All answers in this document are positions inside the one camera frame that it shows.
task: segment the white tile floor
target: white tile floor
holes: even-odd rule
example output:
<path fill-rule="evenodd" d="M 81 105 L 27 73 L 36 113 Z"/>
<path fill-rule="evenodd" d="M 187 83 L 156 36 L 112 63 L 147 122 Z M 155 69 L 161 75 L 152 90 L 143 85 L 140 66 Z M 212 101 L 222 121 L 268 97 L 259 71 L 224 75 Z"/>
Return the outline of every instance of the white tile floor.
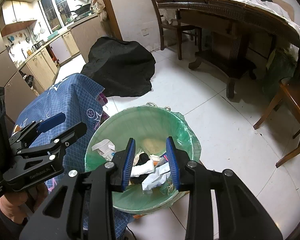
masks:
<path fill-rule="evenodd" d="M 243 77 L 235 85 L 234 99 L 229 101 L 226 78 L 220 71 L 205 64 L 196 71 L 188 69 L 195 51 L 193 42 L 183 43 L 181 61 L 176 46 L 153 52 L 157 63 L 152 91 L 139 98 L 108 98 L 104 110 L 113 115 L 151 101 L 181 112 L 200 140 L 200 160 L 204 165 L 216 171 L 234 170 L 269 212 L 285 239 L 300 221 L 300 155 L 278 169 L 275 163 L 298 145 L 300 136 L 292 139 L 292 135 L 300 125 L 282 106 L 254 130 L 253 124 L 269 103 L 258 82 Z M 186 195 L 171 208 L 146 215 L 129 227 L 139 240 L 185 239 L 188 199 Z M 216 239 L 217 209 L 215 202 L 213 205 Z"/>
<path fill-rule="evenodd" d="M 85 64 L 86 63 L 81 54 L 73 58 L 71 61 L 64 64 L 60 68 L 55 84 L 59 83 L 62 79 L 64 79 L 65 77 L 71 74 L 80 73 Z"/>

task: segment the kitchen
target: kitchen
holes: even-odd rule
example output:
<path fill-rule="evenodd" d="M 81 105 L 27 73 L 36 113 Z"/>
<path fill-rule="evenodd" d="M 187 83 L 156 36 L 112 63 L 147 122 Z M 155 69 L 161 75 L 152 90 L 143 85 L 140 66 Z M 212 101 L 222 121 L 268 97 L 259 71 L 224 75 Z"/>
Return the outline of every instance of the kitchen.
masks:
<path fill-rule="evenodd" d="M 37 96 L 56 81 L 80 72 L 97 39 L 111 36 L 108 22 L 90 4 L 91 0 L 8 0 L 3 4 L 4 45 Z"/>

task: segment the window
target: window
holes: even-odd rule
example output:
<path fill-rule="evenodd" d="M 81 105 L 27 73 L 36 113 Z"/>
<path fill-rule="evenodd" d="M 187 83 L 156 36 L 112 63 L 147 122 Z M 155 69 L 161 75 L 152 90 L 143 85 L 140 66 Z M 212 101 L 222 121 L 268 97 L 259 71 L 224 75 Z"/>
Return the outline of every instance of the window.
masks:
<path fill-rule="evenodd" d="M 67 0 L 40 0 L 39 5 L 51 32 L 55 32 L 74 21 Z"/>

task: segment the blue clamp handle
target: blue clamp handle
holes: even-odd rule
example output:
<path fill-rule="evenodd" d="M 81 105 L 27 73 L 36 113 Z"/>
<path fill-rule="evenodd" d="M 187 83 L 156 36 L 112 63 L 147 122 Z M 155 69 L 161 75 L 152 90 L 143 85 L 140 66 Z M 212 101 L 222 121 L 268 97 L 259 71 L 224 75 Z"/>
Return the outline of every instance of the blue clamp handle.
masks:
<path fill-rule="evenodd" d="M 59 113 L 50 117 L 49 119 L 41 122 L 38 126 L 38 133 L 43 133 L 51 130 L 59 124 L 62 124 L 66 120 L 66 115 L 64 113 Z"/>

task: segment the wooden chair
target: wooden chair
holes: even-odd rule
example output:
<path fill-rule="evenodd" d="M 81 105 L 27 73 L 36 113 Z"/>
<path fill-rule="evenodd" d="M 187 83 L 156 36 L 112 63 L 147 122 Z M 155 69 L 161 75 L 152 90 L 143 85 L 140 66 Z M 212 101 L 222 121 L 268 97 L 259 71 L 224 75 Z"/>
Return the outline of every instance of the wooden chair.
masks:
<path fill-rule="evenodd" d="M 274 109 L 282 100 L 284 100 L 292 114 L 295 116 L 297 121 L 300 123 L 300 82 L 294 78 L 284 78 L 279 81 L 279 91 L 272 99 L 270 105 L 266 109 L 263 116 L 259 119 L 258 122 L 253 126 L 254 129 L 257 129 L 263 121 L 269 116 L 272 109 Z M 292 137 L 296 138 L 300 134 L 300 130 Z M 297 156 L 300 153 L 300 142 L 298 147 L 285 155 L 281 160 L 276 163 L 276 167 L 280 167 L 286 161 L 290 160 L 294 156 Z"/>
<path fill-rule="evenodd" d="M 193 25 L 180 23 L 180 22 L 178 22 L 178 18 L 177 18 L 176 22 L 172 22 L 171 24 L 162 23 L 161 17 L 163 17 L 163 15 L 160 15 L 156 1 L 155 0 L 151 0 L 151 1 L 152 1 L 154 11 L 155 11 L 155 14 L 156 14 L 157 20 L 158 20 L 161 50 L 164 50 L 163 29 L 169 29 L 169 30 L 175 31 L 177 41 L 178 41 L 178 59 L 179 60 L 182 60 L 182 54 L 181 54 L 182 33 L 190 35 L 191 39 L 194 36 L 194 44 L 195 45 L 197 43 L 197 38 L 198 38 L 198 48 L 199 48 L 199 51 L 202 50 L 202 48 L 201 48 L 202 29 L 201 28 L 193 26 Z M 185 31 L 190 31 L 190 30 L 196 30 L 196 34 L 185 32 Z"/>

